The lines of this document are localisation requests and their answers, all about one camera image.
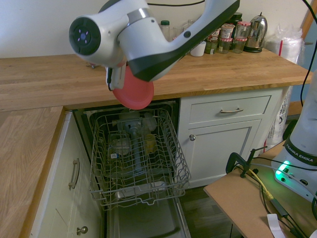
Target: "white cabinet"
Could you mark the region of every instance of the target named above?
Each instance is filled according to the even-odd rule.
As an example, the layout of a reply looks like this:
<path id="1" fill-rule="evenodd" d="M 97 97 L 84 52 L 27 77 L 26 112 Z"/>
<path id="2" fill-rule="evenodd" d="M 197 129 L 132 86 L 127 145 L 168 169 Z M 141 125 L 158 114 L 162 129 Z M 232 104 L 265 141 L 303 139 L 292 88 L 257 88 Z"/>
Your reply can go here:
<path id="1" fill-rule="evenodd" d="M 67 113 L 31 238 L 100 238 L 102 216 L 89 192 L 90 163 L 74 116 Z"/>
<path id="2" fill-rule="evenodd" d="M 178 139 L 192 176 L 190 187 L 225 175 L 232 152 L 247 159 L 263 146 L 287 88 L 181 99 Z"/>

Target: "kettle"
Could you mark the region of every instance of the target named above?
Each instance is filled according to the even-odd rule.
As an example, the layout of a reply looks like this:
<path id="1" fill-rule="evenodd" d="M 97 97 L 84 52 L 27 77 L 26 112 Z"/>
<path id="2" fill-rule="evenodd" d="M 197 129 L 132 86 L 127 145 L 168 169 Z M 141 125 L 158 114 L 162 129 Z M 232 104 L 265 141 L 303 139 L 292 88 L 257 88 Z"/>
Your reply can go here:
<path id="1" fill-rule="evenodd" d="M 262 52 L 266 32 L 267 20 L 261 12 L 251 20 L 250 33 L 243 50 L 250 53 Z"/>

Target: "dark floor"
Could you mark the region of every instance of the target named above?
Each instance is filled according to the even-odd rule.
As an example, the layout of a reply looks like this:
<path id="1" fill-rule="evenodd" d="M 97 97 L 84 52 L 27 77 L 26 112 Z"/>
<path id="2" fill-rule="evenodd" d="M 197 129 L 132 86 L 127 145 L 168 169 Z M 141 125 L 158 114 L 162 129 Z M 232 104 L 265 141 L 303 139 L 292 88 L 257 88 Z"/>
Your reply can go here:
<path id="1" fill-rule="evenodd" d="M 240 238 L 235 227 L 230 236 L 231 222 L 216 203 L 203 191 L 204 187 L 186 190 L 180 197 L 192 238 Z"/>

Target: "butcher block counter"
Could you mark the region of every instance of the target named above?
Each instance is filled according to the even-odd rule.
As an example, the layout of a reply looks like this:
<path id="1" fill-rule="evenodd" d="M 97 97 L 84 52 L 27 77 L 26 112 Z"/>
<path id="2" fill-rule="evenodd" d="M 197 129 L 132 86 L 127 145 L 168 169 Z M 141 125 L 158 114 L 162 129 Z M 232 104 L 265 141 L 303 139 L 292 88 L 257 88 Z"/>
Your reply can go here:
<path id="1" fill-rule="evenodd" d="M 28 238 L 64 111 L 119 102 L 105 69 L 75 55 L 0 59 L 0 72 L 0 238 Z M 154 82 L 153 100 L 298 85 L 306 72 L 267 50 L 186 56 Z"/>

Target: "yellow cable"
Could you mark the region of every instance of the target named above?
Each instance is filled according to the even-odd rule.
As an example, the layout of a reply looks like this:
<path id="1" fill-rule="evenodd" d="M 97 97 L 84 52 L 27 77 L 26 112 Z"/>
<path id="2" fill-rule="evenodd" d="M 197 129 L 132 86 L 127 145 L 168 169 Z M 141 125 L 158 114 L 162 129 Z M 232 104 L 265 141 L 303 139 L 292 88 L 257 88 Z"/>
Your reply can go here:
<path id="1" fill-rule="evenodd" d="M 255 179 L 262 185 L 265 194 L 267 195 L 269 200 L 274 199 L 273 195 L 268 191 L 268 189 L 266 188 L 266 186 L 263 184 L 263 182 L 261 181 L 261 179 L 256 175 L 256 173 L 254 173 L 252 170 L 249 170 L 250 173 L 252 173 L 252 175 L 255 177 Z"/>

